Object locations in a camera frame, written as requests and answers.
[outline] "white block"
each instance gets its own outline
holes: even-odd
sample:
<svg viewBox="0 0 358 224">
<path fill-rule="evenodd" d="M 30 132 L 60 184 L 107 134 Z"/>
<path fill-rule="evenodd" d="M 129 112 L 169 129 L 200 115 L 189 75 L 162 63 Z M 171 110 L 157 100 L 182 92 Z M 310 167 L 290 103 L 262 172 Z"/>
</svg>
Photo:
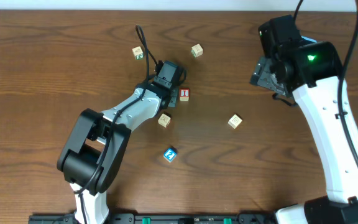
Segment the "white block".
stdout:
<svg viewBox="0 0 358 224">
<path fill-rule="evenodd" d="M 180 89 L 179 100 L 180 101 L 189 101 L 190 90 L 189 89 Z"/>
<path fill-rule="evenodd" d="M 230 126 L 232 126 L 234 129 L 242 122 L 242 119 L 240 117 L 238 117 L 236 114 L 231 117 L 231 119 L 229 120 L 229 124 Z"/>
<path fill-rule="evenodd" d="M 171 118 L 166 114 L 161 114 L 158 123 L 161 124 L 164 128 L 168 127 L 168 124 L 171 122 Z"/>
<path fill-rule="evenodd" d="M 191 47 L 191 53 L 194 57 L 201 56 L 203 54 L 203 48 L 200 46 L 200 44 L 197 44 L 196 46 Z"/>
<path fill-rule="evenodd" d="M 135 47 L 132 49 L 132 52 L 134 53 L 136 60 L 143 58 L 143 51 L 141 47 Z"/>
</svg>

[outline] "green light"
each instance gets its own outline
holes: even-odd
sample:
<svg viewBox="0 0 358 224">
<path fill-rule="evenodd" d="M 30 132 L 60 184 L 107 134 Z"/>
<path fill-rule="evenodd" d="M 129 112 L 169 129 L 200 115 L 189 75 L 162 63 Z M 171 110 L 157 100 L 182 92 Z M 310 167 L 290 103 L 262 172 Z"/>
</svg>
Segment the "green light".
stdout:
<svg viewBox="0 0 358 224">
<path fill-rule="evenodd" d="M 315 55 L 308 55 L 308 59 L 309 61 L 313 61 L 316 58 Z"/>
</svg>

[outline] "blue block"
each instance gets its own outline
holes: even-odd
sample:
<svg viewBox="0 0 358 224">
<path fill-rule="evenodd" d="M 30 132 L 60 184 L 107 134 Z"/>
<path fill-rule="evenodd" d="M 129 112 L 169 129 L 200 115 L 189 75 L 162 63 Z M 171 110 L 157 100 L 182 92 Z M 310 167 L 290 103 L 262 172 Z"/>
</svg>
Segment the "blue block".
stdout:
<svg viewBox="0 0 358 224">
<path fill-rule="evenodd" d="M 167 149 L 164 153 L 164 158 L 168 161 L 168 162 L 172 162 L 172 160 L 177 156 L 177 154 L 175 153 L 174 150 L 172 149 Z"/>
</svg>

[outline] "white backdrop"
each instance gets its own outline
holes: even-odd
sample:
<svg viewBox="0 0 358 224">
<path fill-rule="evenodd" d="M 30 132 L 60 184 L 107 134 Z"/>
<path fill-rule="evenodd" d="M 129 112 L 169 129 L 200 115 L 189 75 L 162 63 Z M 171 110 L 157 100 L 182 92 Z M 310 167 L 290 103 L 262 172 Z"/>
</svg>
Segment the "white backdrop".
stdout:
<svg viewBox="0 0 358 224">
<path fill-rule="evenodd" d="M 298 0 L 0 0 L 0 9 L 294 11 Z M 304 0 L 301 11 L 355 11 L 354 0 Z"/>
</svg>

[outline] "wood grain surface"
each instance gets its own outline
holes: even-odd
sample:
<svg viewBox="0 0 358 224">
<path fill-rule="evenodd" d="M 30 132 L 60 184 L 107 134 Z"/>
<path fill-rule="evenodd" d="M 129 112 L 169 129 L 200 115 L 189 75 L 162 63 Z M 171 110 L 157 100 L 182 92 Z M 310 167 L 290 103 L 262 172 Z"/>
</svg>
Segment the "wood grain surface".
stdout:
<svg viewBox="0 0 358 224">
<path fill-rule="evenodd" d="M 146 121 L 108 190 L 112 209 L 139 213 L 273 210 L 325 195 L 323 170 L 299 108 L 249 84 L 262 55 L 257 28 L 286 12 L 0 11 L 0 223 L 75 209 L 56 168 L 85 108 L 112 108 L 145 76 L 140 24 L 152 53 L 188 70 L 189 102 L 167 129 Z M 342 60 L 355 15 L 301 12 L 301 33 L 331 41 Z M 201 44 L 204 54 L 191 55 Z M 358 42 L 348 70 L 358 124 Z M 232 129 L 228 120 L 244 121 Z M 178 156 L 168 163 L 169 146 Z"/>
</svg>

